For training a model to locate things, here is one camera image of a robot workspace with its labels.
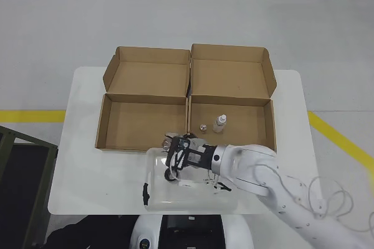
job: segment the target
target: yellow floor line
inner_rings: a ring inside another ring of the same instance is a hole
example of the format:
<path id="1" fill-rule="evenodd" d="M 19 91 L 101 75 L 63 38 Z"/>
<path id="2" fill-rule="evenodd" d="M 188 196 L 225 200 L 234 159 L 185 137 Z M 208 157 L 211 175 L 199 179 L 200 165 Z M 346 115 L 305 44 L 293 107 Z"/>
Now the yellow floor line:
<path id="1" fill-rule="evenodd" d="M 370 181 L 374 188 L 374 158 L 367 154 L 364 150 L 360 149 L 356 144 L 353 144 L 344 135 L 339 133 L 336 129 L 320 119 L 316 114 L 311 111 L 307 112 L 309 123 L 313 128 L 322 133 L 326 138 L 331 140 L 339 148 L 345 151 L 349 156 L 356 159 L 363 164 L 370 175 Z"/>
<path id="2" fill-rule="evenodd" d="M 65 110 L 0 110 L 0 123 L 62 123 Z"/>
<path id="3" fill-rule="evenodd" d="M 374 187 L 374 158 L 311 111 L 308 116 L 313 128 L 365 166 Z M 65 110 L 0 110 L 0 123 L 62 123 L 64 118 Z"/>

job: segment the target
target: small bottle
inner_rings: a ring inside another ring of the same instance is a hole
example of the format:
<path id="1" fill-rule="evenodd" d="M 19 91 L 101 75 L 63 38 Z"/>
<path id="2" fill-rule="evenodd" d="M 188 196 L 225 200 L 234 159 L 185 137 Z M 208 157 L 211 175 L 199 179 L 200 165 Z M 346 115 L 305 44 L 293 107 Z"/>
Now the small bottle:
<path id="1" fill-rule="evenodd" d="M 221 115 L 216 118 L 216 120 L 213 123 L 213 131 L 215 133 L 219 133 L 223 130 L 224 126 L 226 125 L 227 119 L 226 115 Z"/>

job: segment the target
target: gray floor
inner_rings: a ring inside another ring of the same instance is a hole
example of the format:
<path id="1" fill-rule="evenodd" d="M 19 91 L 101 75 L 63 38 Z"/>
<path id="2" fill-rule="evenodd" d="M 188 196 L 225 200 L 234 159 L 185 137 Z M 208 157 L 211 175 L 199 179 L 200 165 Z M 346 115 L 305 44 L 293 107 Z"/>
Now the gray floor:
<path id="1" fill-rule="evenodd" d="M 301 74 L 308 110 L 374 157 L 374 0 L 0 1 L 0 110 L 65 109 L 74 70 L 106 66 L 119 45 L 192 43 L 268 48 L 275 69 Z M 3 125 L 60 142 L 62 124 Z M 320 175 L 356 200 L 346 222 L 364 227 L 374 210 L 364 167 L 312 137 Z M 49 230 L 78 218 L 53 217 Z"/>

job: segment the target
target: clear plastic container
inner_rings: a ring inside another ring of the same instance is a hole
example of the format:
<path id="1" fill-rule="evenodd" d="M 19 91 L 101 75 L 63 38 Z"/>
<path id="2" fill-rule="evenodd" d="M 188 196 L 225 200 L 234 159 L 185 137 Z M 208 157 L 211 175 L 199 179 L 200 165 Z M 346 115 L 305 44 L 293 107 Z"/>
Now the clear plastic container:
<path id="1" fill-rule="evenodd" d="M 146 153 L 146 183 L 148 183 L 148 211 L 229 212 L 237 207 L 232 192 L 217 190 L 208 181 L 208 170 L 185 167 L 179 179 L 168 182 L 164 175 L 167 153 L 151 148 Z"/>

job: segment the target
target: cardboard box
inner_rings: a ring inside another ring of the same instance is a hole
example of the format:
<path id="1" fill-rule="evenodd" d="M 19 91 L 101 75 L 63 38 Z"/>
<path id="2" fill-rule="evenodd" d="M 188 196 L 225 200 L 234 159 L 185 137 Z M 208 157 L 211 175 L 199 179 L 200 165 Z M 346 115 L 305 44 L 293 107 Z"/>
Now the cardboard box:
<path id="1" fill-rule="evenodd" d="M 273 105 L 277 83 L 263 47 L 193 44 L 188 131 L 209 144 L 261 144 L 276 150 Z M 222 133 L 215 119 L 227 115 Z M 202 134 L 201 124 L 208 130 Z"/>
<path id="2" fill-rule="evenodd" d="M 118 47 L 103 76 L 95 147 L 146 151 L 185 134 L 189 50 Z"/>

